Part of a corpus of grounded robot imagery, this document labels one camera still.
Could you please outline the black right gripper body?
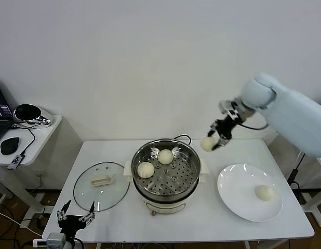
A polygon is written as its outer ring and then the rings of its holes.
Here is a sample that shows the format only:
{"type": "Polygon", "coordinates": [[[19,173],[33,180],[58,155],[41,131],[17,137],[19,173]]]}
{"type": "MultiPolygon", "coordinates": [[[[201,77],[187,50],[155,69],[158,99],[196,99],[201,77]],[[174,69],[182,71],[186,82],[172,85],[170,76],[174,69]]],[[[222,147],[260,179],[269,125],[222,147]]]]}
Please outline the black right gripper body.
{"type": "Polygon", "coordinates": [[[232,118],[227,115],[224,119],[217,119],[212,124],[217,124],[217,134],[219,137],[224,136],[228,140],[232,138],[232,130],[242,123],[241,118],[232,118]]]}

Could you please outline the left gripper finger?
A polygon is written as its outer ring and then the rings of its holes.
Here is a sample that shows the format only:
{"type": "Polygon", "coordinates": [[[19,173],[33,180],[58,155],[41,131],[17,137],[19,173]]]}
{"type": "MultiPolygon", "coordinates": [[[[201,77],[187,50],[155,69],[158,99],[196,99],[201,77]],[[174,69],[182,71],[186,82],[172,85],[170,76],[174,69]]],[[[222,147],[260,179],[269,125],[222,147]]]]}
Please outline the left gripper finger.
{"type": "Polygon", "coordinates": [[[70,206],[71,200],[69,200],[66,204],[63,205],[61,210],[57,211],[57,218],[58,220],[65,220],[66,219],[66,212],[70,206]]]}
{"type": "Polygon", "coordinates": [[[95,202],[92,203],[89,212],[78,220],[85,225],[89,225],[95,219],[95,202]]]}

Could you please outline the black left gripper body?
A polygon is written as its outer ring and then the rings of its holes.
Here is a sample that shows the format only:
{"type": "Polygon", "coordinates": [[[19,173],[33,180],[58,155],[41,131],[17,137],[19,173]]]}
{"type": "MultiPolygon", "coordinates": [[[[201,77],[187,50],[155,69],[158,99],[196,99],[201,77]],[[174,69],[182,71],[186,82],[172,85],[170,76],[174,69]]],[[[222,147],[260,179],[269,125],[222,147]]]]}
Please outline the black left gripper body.
{"type": "Polygon", "coordinates": [[[83,221],[79,220],[81,216],[68,215],[66,219],[58,220],[60,232],[66,236],[75,236],[79,230],[83,229],[83,221]]]}

